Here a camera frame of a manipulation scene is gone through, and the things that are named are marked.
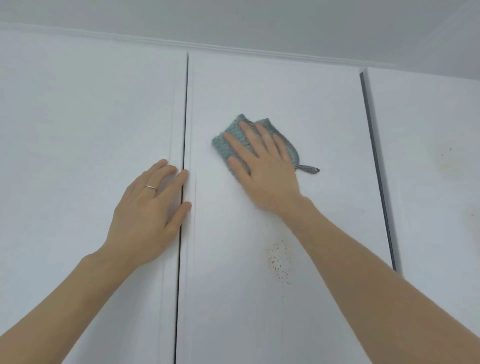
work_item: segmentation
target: cabinet door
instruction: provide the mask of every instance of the cabinet door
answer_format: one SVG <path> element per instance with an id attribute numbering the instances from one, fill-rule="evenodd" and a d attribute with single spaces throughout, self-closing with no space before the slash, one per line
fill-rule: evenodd
<path id="1" fill-rule="evenodd" d="M 105 241 L 125 188 L 182 167 L 187 54 L 0 33 L 0 333 Z M 178 242 L 113 295 L 66 363 L 173 363 Z"/>
<path id="2" fill-rule="evenodd" d="M 400 272 L 480 336 L 480 82 L 366 80 Z"/>
<path id="3" fill-rule="evenodd" d="M 346 67 L 190 54 L 177 362 L 368 363 L 315 266 L 246 197 L 212 147 L 244 113 L 272 123 L 317 175 L 302 192 L 391 265 L 360 75 Z M 288 284 L 269 261 L 285 262 Z"/>

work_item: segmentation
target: black vertical gap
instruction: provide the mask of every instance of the black vertical gap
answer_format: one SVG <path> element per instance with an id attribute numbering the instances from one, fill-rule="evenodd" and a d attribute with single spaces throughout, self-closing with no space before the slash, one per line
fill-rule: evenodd
<path id="1" fill-rule="evenodd" d="M 187 136 L 187 96 L 188 96 L 188 65 L 189 65 L 189 54 L 187 53 L 187 81 L 185 83 L 185 113 L 183 115 L 183 161 L 182 161 L 182 170 L 185 169 L 185 141 Z M 183 203 L 183 187 L 181 189 L 181 198 L 180 203 Z M 181 257 L 181 230 L 180 226 L 180 235 L 179 235 L 179 259 L 178 259 L 178 268 L 177 268 L 177 319 L 175 322 L 175 353 L 174 353 L 174 363 L 177 362 L 177 334 L 179 327 L 179 297 L 180 297 L 180 257 Z"/>
<path id="2" fill-rule="evenodd" d="M 365 102 L 365 110 L 367 111 L 367 120 L 368 120 L 368 128 L 370 130 L 370 140 L 372 142 L 372 150 L 373 150 L 373 159 L 375 160 L 375 169 L 377 170 L 377 179 L 378 179 L 378 188 L 380 190 L 380 198 L 382 200 L 382 209 L 384 211 L 384 219 L 385 219 L 385 227 L 387 230 L 387 238 L 388 238 L 388 246 L 390 248 L 390 257 L 392 258 L 392 268 L 396 271 L 396 264 L 395 264 L 395 255 L 392 245 L 392 234 L 390 232 L 390 225 L 388 224 L 388 214 L 387 208 L 385 203 L 385 195 L 384 195 L 384 188 L 382 185 L 382 176 L 380 175 L 380 164 L 378 161 L 378 154 L 377 148 L 375 145 L 375 137 L 373 133 L 373 123 L 372 123 L 372 113 L 370 111 L 370 104 L 368 102 L 368 95 L 367 95 L 367 86 L 365 84 L 365 75 L 360 73 L 360 81 L 361 81 L 361 88 L 363 91 L 363 100 Z"/>

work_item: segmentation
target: ring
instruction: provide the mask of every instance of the ring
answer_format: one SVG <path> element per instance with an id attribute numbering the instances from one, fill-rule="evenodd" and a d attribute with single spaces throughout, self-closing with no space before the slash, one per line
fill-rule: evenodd
<path id="1" fill-rule="evenodd" d="M 148 186 L 148 185 L 147 185 L 147 186 L 145 186 L 145 188 L 151 188 L 152 190 L 155 190 L 155 192 L 158 193 L 158 190 L 157 190 L 155 187 L 153 187 L 153 186 Z"/>

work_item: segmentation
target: cleaning cloth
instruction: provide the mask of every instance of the cleaning cloth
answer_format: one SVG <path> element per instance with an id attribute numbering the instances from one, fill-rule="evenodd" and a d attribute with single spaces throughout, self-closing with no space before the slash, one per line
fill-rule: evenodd
<path id="1" fill-rule="evenodd" d="M 285 146 L 287 147 L 287 151 L 288 151 L 288 154 L 290 155 L 293 166 L 295 167 L 296 170 L 302 170 L 310 174 L 317 174 L 318 172 L 320 172 L 318 168 L 303 166 L 300 164 L 300 157 L 295 147 L 292 145 L 292 143 L 288 141 L 286 137 L 283 136 L 283 134 L 281 134 L 273 126 L 273 124 L 270 122 L 269 119 L 263 119 L 254 123 L 248 120 L 245 117 L 245 115 L 241 114 L 235 119 L 235 121 L 232 124 L 230 124 L 230 126 L 225 130 L 225 132 L 232 134 L 235 138 L 238 139 L 238 141 L 240 141 L 240 143 L 246 146 L 252 153 L 255 154 L 252 146 L 250 145 L 250 142 L 248 141 L 247 137 L 243 133 L 243 130 L 240 128 L 240 125 L 239 125 L 240 121 L 244 121 L 248 125 L 250 125 L 250 127 L 259 137 L 260 137 L 260 134 L 258 133 L 257 127 L 255 125 L 260 123 L 265 127 L 265 129 L 269 132 L 270 135 L 277 134 L 280 138 L 282 138 L 283 142 L 285 143 Z M 225 140 L 225 138 L 223 137 L 223 133 L 213 139 L 212 145 L 214 146 L 216 151 L 220 154 L 220 156 L 223 158 L 229 170 L 230 170 L 230 166 L 228 165 L 228 158 L 236 157 L 240 162 L 242 162 L 243 166 L 248 171 L 248 174 L 250 174 L 250 168 L 248 168 L 245 161 L 237 155 L 237 153 L 232 149 L 230 144 Z"/>

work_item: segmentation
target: hand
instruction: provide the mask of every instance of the hand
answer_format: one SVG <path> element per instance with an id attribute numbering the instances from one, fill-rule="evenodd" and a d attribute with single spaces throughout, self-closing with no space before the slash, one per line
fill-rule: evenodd
<path id="1" fill-rule="evenodd" d="M 184 202 L 167 221 L 168 207 L 187 181 L 188 171 L 180 172 L 160 194 L 146 186 L 159 189 L 165 177 L 176 172 L 177 168 L 168 166 L 163 159 L 128 186 L 113 214 L 107 241 L 98 253 L 134 271 L 165 251 L 192 207 L 190 202 Z"/>
<path id="2" fill-rule="evenodd" d="M 272 138 L 261 124 L 256 124 L 256 127 L 263 143 L 245 122 L 241 121 L 240 127 L 256 155 L 231 134 L 225 133 L 224 136 L 247 163 L 251 175 L 235 157 L 229 158 L 228 163 L 253 203 L 262 210 L 278 213 L 291 199 L 302 197 L 287 148 L 278 135 Z"/>

